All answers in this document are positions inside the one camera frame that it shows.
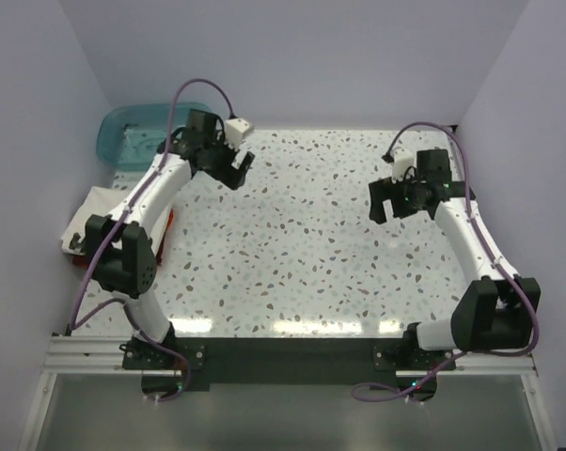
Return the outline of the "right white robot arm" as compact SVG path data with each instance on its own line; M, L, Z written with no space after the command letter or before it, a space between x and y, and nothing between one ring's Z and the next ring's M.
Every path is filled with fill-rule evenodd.
M539 335L541 288L504 258L482 221L475 194L453 179L448 152L395 148L385 160L392 167L390 177L369 184L370 219L386 222L385 203L397 219L427 212L448 238L467 283L449 318L410 325L401 345L403 362L421 369L442 350L530 351Z

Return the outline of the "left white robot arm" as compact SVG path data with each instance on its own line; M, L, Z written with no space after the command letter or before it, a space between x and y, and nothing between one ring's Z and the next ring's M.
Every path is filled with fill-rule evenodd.
M168 129L149 169L125 198L109 212L86 220L87 268L75 303L82 303L90 281L115 293L136 335L147 342L145 359L156 368L175 362L177 346L166 339L171 323L153 290L157 258L150 233L197 173L231 190L240 188L255 156L248 152L241 163L234 161L253 130L244 118L224 120L215 113L191 110L184 125Z

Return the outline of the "white t shirt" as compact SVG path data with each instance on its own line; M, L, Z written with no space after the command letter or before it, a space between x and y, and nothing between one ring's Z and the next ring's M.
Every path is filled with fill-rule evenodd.
M130 190L122 191L93 186L61 236L61 251L65 255L85 256L86 233L93 233L93 227L99 229L99 238L95 239L97 242L95 245L98 246L102 241L102 235L107 234L118 221L129 194ZM159 216L152 216L152 218L155 217L152 228L145 226L150 249L154 255L158 253L165 231L165 223L172 208L173 202L170 201Z

